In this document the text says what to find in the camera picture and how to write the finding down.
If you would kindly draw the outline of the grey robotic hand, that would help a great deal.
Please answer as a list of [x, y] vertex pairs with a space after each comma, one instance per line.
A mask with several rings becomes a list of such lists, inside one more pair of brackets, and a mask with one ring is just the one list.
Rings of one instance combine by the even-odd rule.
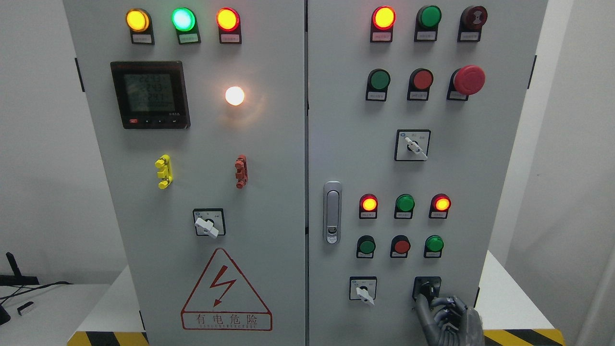
[[429, 302], [419, 294], [416, 310], [429, 346], [485, 345], [478, 311], [458, 297], [438, 297]]

